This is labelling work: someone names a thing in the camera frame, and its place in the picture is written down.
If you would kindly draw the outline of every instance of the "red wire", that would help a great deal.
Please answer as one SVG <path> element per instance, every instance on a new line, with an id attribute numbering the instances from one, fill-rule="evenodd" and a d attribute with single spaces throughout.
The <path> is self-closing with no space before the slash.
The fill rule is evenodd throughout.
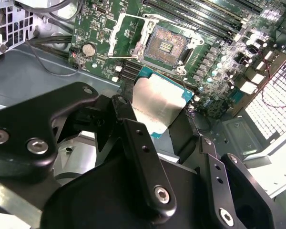
<path id="1" fill-rule="evenodd" d="M 259 54 L 263 57 L 264 63 L 265 63 L 265 65 L 266 65 L 267 72 L 268 72 L 268 81 L 267 81 L 267 83 L 264 85 L 264 87 L 263 87 L 263 89 L 262 89 L 262 91 L 261 91 L 263 103 L 265 103 L 267 106 L 270 106 L 270 107 L 273 107 L 273 108 L 286 108 L 286 106 L 273 106 L 273 105 L 267 103 L 267 102 L 264 100 L 264 89 L 265 89 L 266 85 L 270 82 L 272 76 L 271 76 L 271 74 L 270 74 L 268 61 L 265 59 L 264 55 L 263 55 L 261 52 L 259 52 Z"/>

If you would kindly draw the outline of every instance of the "cpu socket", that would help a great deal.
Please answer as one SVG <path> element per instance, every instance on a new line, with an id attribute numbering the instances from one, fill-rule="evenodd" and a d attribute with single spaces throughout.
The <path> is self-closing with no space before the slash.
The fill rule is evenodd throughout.
<path id="1" fill-rule="evenodd" d="M 121 58 L 136 59 L 138 62 L 173 75 L 187 74 L 186 64 L 195 47 L 203 45 L 204 40 L 193 29 L 158 14 L 143 14 L 142 17 L 138 17 L 121 13 L 111 34 L 109 58 L 118 58 L 113 57 L 117 42 L 115 37 L 126 16 L 140 18 L 144 20 L 144 25 L 140 40 L 131 50 L 131 57 Z"/>

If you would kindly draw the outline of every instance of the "perforated metal grille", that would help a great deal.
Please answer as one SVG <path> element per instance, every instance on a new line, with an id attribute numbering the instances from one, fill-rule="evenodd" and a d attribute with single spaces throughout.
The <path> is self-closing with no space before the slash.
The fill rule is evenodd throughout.
<path id="1" fill-rule="evenodd" d="M 33 37 L 36 15 L 17 8 L 13 1 L 0 0 L 0 54 Z"/>
<path id="2" fill-rule="evenodd" d="M 286 131 L 286 64 L 272 77 L 264 89 L 264 101 L 259 93 L 246 108 L 257 128 L 266 139 L 275 132 L 282 135 Z"/>

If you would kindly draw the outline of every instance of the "black cable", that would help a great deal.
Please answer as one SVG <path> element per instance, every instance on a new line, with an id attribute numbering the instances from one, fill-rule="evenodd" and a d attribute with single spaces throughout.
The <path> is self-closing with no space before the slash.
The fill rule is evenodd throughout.
<path id="1" fill-rule="evenodd" d="M 77 6 L 77 11 L 76 13 L 70 17 L 70 18 L 67 18 L 67 19 L 64 19 L 64 18 L 61 18 L 59 16 L 57 16 L 56 14 L 54 13 L 50 13 L 50 15 L 55 18 L 56 20 L 59 20 L 59 21 L 63 21 L 63 22 L 68 22 L 68 21 L 72 21 L 74 18 L 76 18 L 76 16 L 80 13 L 81 9 L 82 9 L 82 6 L 84 4 L 84 0 L 80 0 L 79 3 L 78 3 L 78 6 Z"/>
<path id="2" fill-rule="evenodd" d="M 48 8 L 34 8 L 34 7 L 30 7 L 30 6 L 27 6 L 25 4 L 22 4 L 22 3 L 15 3 L 16 1 L 14 1 L 14 4 L 15 5 L 19 5 L 20 7 L 22 7 L 24 10 L 28 11 L 28 12 L 32 12 L 32 13 L 51 13 L 51 12 L 54 12 L 54 11 L 58 11 L 64 7 L 66 7 L 67 5 L 69 5 L 72 0 L 64 0 L 54 6 L 51 6 L 51 7 L 48 7 Z"/>
<path id="3" fill-rule="evenodd" d="M 73 29 L 71 29 L 70 27 L 62 24 L 59 21 L 54 20 L 53 18 L 49 18 L 48 19 L 48 23 L 51 23 L 53 25 L 56 25 L 58 27 L 60 27 L 61 29 L 65 30 L 66 32 L 68 32 L 69 34 L 73 34 Z"/>
<path id="4" fill-rule="evenodd" d="M 28 40 L 25 41 L 25 43 L 28 45 L 28 47 L 30 48 L 30 50 L 32 51 L 32 53 L 34 54 L 34 56 L 36 57 L 36 59 L 38 60 L 38 62 L 40 63 L 40 65 L 42 66 L 42 68 L 49 74 L 51 75 L 55 75 L 55 76 L 62 76 L 62 77 L 68 77 L 68 76 L 73 76 L 75 74 L 77 74 L 80 70 L 81 70 L 81 64 L 78 62 L 78 60 L 75 58 L 77 64 L 78 64 L 78 69 L 70 74 L 57 74 L 57 73 L 53 73 L 51 72 L 49 69 L 47 69 L 44 64 L 42 63 L 41 59 L 39 58 L 38 54 L 35 52 L 35 50 L 33 49 L 33 47 L 31 46 L 31 44 L 28 42 Z"/>
<path id="5" fill-rule="evenodd" d="M 51 53 L 51 54 L 59 56 L 59 57 L 62 57 L 63 59 L 68 60 L 68 58 L 69 58 L 69 53 L 67 53 L 67 52 L 57 50 L 55 48 L 45 46 L 45 45 L 41 45 L 41 44 L 31 44 L 31 45 L 35 48 L 42 50 L 42 51 Z"/>
<path id="6" fill-rule="evenodd" d="M 72 36 L 52 36 L 52 37 L 44 37 L 44 38 L 33 38 L 30 40 L 32 44 L 63 44 L 63 43 L 71 43 Z"/>

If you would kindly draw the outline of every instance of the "motherboard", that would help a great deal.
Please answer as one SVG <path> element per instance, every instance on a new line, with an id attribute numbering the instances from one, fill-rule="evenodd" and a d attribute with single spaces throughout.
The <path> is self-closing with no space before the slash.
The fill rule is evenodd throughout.
<path id="1" fill-rule="evenodd" d="M 86 0 L 69 62 L 116 83 L 143 66 L 195 93 L 195 110 L 221 117 L 254 94 L 277 50 L 286 0 Z"/>

